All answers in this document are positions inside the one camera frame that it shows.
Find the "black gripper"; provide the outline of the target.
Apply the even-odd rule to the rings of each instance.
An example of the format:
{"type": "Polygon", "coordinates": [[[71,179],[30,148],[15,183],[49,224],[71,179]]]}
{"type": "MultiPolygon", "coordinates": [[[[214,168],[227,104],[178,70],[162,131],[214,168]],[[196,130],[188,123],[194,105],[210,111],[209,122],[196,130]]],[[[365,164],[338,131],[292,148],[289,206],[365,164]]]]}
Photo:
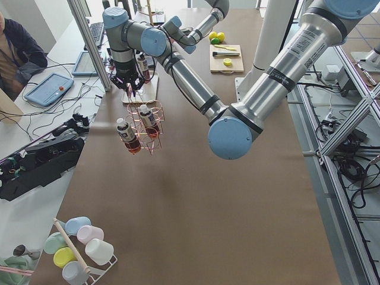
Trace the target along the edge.
{"type": "Polygon", "coordinates": [[[189,41],[189,38],[187,37],[187,35],[182,30],[180,30],[178,27],[168,26],[168,25],[162,25],[161,27],[178,44],[183,44],[183,45],[189,45],[190,44],[190,41],[189,41]]]}
{"type": "Polygon", "coordinates": [[[110,80],[115,86],[117,86],[118,89],[125,91],[128,90],[128,85],[132,87],[133,91],[136,91],[139,90],[145,83],[145,79],[143,79],[137,71],[128,71],[126,74],[121,74],[119,72],[112,76],[110,80]]]}

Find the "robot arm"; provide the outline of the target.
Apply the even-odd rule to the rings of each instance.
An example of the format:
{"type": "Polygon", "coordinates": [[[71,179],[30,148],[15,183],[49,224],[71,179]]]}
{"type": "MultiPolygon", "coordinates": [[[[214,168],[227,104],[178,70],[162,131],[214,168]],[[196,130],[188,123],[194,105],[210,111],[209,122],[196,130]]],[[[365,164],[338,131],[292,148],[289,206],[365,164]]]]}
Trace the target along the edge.
{"type": "Polygon", "coordinates": [[[188,53],[223,20],[228,1],[210,1],[211,12],[189,34],[173,17],[159,28],[130,20],[119,7],[103,11],[103,23],[116,67],[112,82],[120,89],[135,83],[135,51],[144,52],[173,78],[178,89],[208,119],[208,142],[213,153],[226,160],[244,156],[262,133],[264,120],[291,92],[309,67],[328,47],[342,44],[376,1],[313,1],[301,17],[301,27],[247,91],[243,99],[224,105],[173,47],[188,53]]]}
{"type": "Polygon", "coordinates": [[[181,30],[182,22],[178,16],[161,25],[161,28],[188,54],[196,50],[197,43],[208,36],[213,27],[223,21],[229,12],[229,0],[214,0],[207,3],[212,7],[210,13],[189,34],[181,30]]]}

